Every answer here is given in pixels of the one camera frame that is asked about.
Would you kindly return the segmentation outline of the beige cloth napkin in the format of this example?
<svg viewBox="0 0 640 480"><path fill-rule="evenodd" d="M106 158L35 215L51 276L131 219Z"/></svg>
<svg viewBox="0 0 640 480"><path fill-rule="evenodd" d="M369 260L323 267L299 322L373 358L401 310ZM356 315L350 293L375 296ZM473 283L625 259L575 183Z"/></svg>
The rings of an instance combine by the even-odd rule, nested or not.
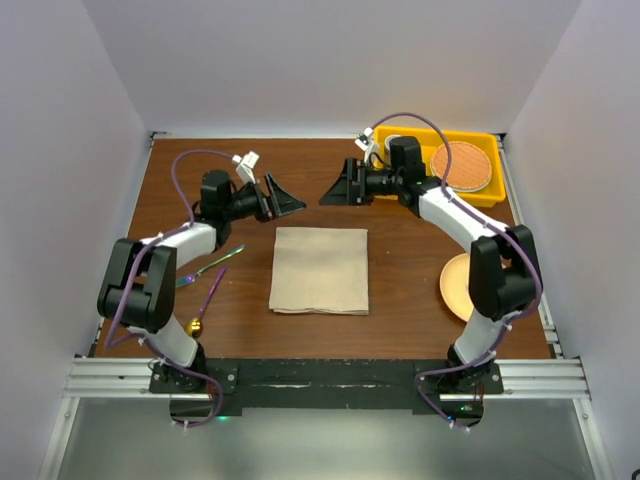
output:
<svg viewBox="0 0 640 480"><path fill-rule="evenodd" d="M283 314L368 314L368 231L277 228L269 309Z"/></svg>

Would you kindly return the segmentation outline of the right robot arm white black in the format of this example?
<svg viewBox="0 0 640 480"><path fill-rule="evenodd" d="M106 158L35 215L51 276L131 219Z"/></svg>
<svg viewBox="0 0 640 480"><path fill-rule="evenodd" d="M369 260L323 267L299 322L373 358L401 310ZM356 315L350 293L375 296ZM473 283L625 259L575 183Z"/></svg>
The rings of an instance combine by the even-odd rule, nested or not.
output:
<svg viewBox="0 0 640 480"><path fill-rule="evenodd" d="M540 301L542 280L533 234L524 225L510 227L482 214L442 178L428 175L416 138L396 137L388 150L390 164L381 169L367 160L346 159L319 202L368 205L377 195L394 195L468 253L472 314L449 348L447 367L437 372L452 390L466 393L480 382L481 371L493 362L512 323L535 310Z"/></svg>

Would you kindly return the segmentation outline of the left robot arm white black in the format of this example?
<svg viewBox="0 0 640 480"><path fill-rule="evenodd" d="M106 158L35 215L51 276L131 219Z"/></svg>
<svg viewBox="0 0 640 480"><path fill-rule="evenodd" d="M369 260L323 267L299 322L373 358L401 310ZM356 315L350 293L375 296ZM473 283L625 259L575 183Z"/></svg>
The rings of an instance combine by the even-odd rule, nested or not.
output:
<svg viewBox="0 0 640 480"><path fill-rule="evenodd" d="M97 297L98 313L154 349L185 392L206 387L207 368L202 346L174 314L177 270L223 246L236 220L253 217L265 223L306 208L271 174L264 180L266 191L254 182L236 187L227 172L209 171L183 226L144 240L122 238L113 246Z"/></svg>

